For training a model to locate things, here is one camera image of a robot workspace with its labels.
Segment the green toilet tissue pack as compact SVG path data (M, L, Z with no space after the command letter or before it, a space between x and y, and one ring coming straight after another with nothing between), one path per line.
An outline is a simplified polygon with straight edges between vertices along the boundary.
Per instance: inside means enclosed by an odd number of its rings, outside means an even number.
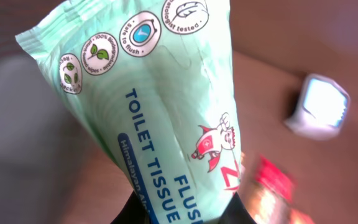
M217 223L239 187L230 3L64 1L17 43L150 223Z

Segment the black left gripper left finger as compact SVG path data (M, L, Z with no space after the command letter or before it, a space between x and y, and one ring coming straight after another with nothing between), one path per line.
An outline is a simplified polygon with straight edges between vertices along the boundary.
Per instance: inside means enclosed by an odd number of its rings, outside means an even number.
M151 224L151 222L137 195L132 192L123 209L111 224Z

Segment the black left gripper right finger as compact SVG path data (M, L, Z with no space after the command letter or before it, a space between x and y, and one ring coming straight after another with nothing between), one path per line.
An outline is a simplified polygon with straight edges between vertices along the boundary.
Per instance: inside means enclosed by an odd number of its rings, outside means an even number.
M219 224L256 224L236 192L219 219Z

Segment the orange long snack packet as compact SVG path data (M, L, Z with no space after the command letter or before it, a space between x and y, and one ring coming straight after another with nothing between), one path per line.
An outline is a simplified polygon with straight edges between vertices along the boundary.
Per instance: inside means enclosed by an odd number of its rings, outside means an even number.
M273 162L259 155L246 181L245 208L256 224L314 224L291 206L295 184Z

